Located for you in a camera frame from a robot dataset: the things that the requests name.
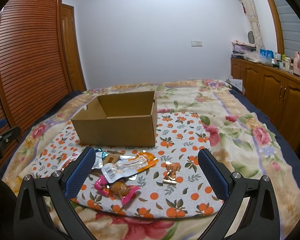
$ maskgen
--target open cardboard box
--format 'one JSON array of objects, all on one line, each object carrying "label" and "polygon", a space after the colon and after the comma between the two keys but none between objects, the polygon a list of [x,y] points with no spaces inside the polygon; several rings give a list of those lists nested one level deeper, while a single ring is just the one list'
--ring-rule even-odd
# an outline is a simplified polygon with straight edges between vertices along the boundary
[{"label": "open cardboard box", "polygon": [[104,146],[155,145],[155,91],[102,95],[72,119],[83,144]]}]

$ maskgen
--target cabinet door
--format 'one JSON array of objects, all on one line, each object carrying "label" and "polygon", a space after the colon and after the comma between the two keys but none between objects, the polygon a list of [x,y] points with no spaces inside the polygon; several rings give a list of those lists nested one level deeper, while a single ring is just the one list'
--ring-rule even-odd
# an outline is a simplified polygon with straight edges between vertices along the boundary
[{"label": "cabinet door", "polygon": [[231,75],[233,79],[241,79],[242,77],[242,64],[239,62],[232,62],[231,64]]},{"label": "cabinet door", "polygon": [[261,69],[259,79],[258,107],[275,123],[282,102],[285,77]]},{"label": "cabinet door", "polygon": [[296,150],[300,143],[300,85],[288,78],[275,123],[280,134]]},{"label": "cabinet door", "polygon": [[244,96],[256,107],[258,107],[259,93],[259,71],[261,68],[251,64],[245,64],[243,69]]}]

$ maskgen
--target wooden door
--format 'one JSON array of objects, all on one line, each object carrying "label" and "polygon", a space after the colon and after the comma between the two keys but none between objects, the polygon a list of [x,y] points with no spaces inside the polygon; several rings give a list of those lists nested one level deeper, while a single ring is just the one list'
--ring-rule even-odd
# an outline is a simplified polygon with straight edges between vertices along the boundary
[{"label": "wooden door", "polygon": [[266,69],[260,70],[258,107],[275,123],[282,102],[285,77]]},{"label": "wooden door", "polygon": [[87,90],[82,74],[77,37],[74,25],[74,7],[66,4],[61,6],[61,29],[63,48],[66,56],[71,87],[73,90]]},{"label": "wooden door", "polygon": [[242,78],[242,63],[233,61],[231,62],[231,75],[233,79],[241,79]]},{"label": "wooden door", "polygon": [[300,143],[300,84],[286,78],[282,104],[275,123],[293,150]]},{"label": "wooden door", "polygon": [[259,93],[259,71],[261,68],[245,64],[243,68],[243,87],[245,88],[244,96],[254,106],[258,107],[258,93]]}]

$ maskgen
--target wooden wardrobe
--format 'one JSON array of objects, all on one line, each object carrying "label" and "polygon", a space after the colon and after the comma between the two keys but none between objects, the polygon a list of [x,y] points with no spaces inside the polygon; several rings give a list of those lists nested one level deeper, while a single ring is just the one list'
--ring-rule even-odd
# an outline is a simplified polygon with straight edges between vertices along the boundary
[{"label": "wooden wardrobe", "polygon": [[[72,91],[60,21],[61,0],[9,0],[0,12],[0,119],[26,130]],[[0,165],[18,141],[10,143]]]}]

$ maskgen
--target wooden cabinet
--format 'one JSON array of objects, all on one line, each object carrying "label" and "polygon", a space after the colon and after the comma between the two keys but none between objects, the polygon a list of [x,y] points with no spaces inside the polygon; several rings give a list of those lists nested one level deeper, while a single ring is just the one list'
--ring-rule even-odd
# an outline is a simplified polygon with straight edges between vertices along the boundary
[{"label": "wooden cabinet", "polygon": [[275,123],[282,103],[285,77],[266,69],[260,70],[257,105]]},{"label": "wooden cabinet", "polygon": [[231,75],[240,78],[245,97],[268,115],[300,156],[300,78],[242,59],[231,59]]},{"label": "wooden cabinet", "polygon": [[246,64],[243,68],[243,87],[245,88],[245,97],[249,101],[258,107],[258,77],[260,68],[252,65]]},{"label": "wooden cabinet", "polygon": [[234,64],[231,64],[231,75],[234,79],[242,79],[243,66],[244,64],[240,62],[235,62]]},{"label": "wooden cabinet", "polygon": [[296,149],[300,142],[300,84],[288,78],[275,125],[292,148]]}]

